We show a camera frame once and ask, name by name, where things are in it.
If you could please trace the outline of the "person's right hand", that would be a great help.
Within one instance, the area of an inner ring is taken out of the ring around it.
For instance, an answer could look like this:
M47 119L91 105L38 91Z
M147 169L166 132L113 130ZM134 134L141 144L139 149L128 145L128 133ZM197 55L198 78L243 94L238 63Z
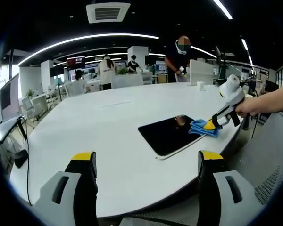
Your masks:
M242 118L248 114L251 116L258 114L258 98L244 98L244 100L236 106L235 111Z

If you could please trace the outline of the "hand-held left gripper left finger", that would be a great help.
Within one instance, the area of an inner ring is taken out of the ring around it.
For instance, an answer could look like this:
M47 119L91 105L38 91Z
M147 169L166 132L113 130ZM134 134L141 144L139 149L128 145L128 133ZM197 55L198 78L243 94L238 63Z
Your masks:
M49 226L96 226L96 153L78 153L40 190L33 211Z

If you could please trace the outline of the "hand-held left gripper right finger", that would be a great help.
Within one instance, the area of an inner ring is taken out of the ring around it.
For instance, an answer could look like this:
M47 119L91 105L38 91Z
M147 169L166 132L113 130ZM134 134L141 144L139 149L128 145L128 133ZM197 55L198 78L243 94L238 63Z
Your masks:
M246 226L261 211L254 186L215 152L198 153L199 226Z

